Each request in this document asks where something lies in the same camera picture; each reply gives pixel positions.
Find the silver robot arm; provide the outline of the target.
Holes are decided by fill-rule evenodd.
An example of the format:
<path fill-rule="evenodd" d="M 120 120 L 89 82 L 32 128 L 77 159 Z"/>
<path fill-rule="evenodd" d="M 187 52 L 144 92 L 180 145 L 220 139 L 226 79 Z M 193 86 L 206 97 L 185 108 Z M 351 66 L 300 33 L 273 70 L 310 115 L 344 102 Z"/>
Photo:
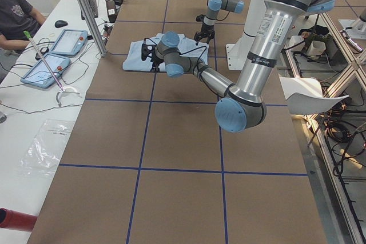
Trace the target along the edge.
<path fill-rule="evenodd" d="M 266 11 L 237 82 L 232 82 L 199 57 L 185 57 L 178 50 L 180 38 L 165 33 L 152 47 L 152 60 L 165 64 L 169 77 L 195 75 L 213 93 L 221 96 L 215 107 L 217 123 L 227 132 L 237 133 L 259 125 L 266 116 L 261 93 L 277 63 L 285 39 L 302 14 L 330 11 L 335 0 L 264 0 Z"/>
<path fill-rule="evenodd" d="M 206 43 L 208 44 L 214 38 L 214 24 L 220 10 L 239 14 L 243 9 L 244 2 L 242 0 L 208 0 L 206 13 L 196 17 L 196 21 L 202 23 L 201 30 L 194 35 L 196 44 L 204 38 L 207 39 Z"/>

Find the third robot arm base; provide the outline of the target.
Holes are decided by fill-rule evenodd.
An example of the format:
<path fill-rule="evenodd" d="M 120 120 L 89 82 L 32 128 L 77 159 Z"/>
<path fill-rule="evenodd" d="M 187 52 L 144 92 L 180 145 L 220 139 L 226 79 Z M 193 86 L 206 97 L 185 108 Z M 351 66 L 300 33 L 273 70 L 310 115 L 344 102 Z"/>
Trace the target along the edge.
<path fill-rule="evenodd" d="M 339 22 L 350 38 L 365 40 L 365 10 L 355 20 L 339 19 Z"/>

